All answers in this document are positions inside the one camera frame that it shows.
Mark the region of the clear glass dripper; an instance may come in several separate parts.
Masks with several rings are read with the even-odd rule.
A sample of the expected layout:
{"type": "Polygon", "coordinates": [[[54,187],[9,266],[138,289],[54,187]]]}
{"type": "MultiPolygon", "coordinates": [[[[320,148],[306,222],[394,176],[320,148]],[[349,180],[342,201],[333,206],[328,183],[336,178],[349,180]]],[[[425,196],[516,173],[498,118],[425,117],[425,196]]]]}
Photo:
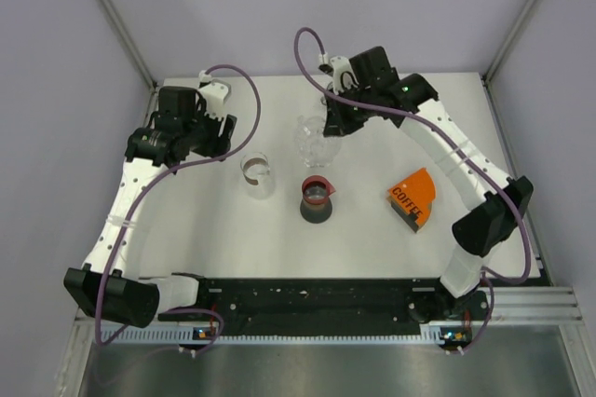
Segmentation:
{"type": "Polygon", "coordinates": [[[323,134],[325,119],[322,116],[299,116],[293,133],[296,153],[308,168],[325,168],[332,164],[341,148],[337,137],[323,134]]]}

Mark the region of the orange coffee filter box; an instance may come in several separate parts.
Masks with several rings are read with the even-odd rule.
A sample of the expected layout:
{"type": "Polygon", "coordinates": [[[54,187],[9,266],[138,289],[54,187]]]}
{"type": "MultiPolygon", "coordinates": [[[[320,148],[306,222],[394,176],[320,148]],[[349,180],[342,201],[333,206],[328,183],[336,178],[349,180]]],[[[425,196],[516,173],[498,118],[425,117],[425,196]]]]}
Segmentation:
{"type": "Polygon", "coordinates": [[[436,187],[426,168],[415,171],[387,190],[393,211],[417,233],[427,223],[436,199],[436,187]]]}

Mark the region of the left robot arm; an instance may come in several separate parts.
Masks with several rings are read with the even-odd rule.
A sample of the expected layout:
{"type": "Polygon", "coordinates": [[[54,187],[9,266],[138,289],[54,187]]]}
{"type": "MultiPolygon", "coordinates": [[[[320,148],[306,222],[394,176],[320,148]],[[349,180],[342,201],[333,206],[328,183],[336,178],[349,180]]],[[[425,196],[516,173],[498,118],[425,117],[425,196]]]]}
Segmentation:
{"type": "Polygon", "coordinates": [[[189,154],[215,158],[230,150],[237,122],[224,113],[230,94],[230,86],[219,80],[159,89],[148,124],[128,138],[120,184],[95,246],[82,267],[70,267],[64,275],[65,289],[87,316],[144,328],[170,308],[195,320],[209,313],[210,295],[198,288],[196,276],[141,276],[152,218],[145,203],[134,201],[189,154]]]}

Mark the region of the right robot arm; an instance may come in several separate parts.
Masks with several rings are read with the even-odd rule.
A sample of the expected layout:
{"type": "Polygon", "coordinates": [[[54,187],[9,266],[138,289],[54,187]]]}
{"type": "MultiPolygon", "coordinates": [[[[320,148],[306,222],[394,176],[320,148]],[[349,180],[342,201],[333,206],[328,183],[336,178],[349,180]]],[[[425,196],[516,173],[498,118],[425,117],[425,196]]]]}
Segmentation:
{"type": "Polygon", "coordinates": [[[415,141],[450,180],[467,213],[452,225],[457,246],[440,276],[438,313],[458,317],[469,304],[491,251],[518,229],[534,187],[496,167],[454,123],[435,88],[419,74],[400,76],[382,47],[351,58],[318,57],[327,87],[324,133],[344,137],[369,118],[389,119],[415,141]]]}

